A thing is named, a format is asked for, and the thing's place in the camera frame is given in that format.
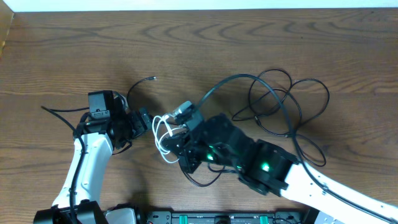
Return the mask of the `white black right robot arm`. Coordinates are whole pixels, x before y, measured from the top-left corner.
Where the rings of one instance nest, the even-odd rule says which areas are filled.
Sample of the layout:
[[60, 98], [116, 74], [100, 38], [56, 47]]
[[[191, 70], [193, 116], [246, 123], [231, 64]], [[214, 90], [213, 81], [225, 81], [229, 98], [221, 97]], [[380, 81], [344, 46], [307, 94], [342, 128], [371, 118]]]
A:
[[160, 140], [192, 174], [202, 162], [232, 167], [259, 194], [273, 193], [315, 208], [343, 223], [397, 223], [397, 207], [359, 193], [310, 167], [279, 146], [254, 141], [242, 131], [188, 131]]

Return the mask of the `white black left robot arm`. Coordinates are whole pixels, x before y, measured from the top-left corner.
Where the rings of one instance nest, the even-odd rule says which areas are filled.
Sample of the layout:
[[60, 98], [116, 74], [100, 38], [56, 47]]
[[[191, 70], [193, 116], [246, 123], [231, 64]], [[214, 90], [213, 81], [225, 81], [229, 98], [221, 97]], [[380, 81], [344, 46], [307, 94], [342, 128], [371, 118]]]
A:
[[102, 210], [100, 195], [110, 158], [129, 149], [151, 125], [144, 108], [85, 113], [72, 129], [74, 155], [63, 187], [49, 209], [35, 214], [34, 223], [138, 223], [140, 215], [129, 204]]

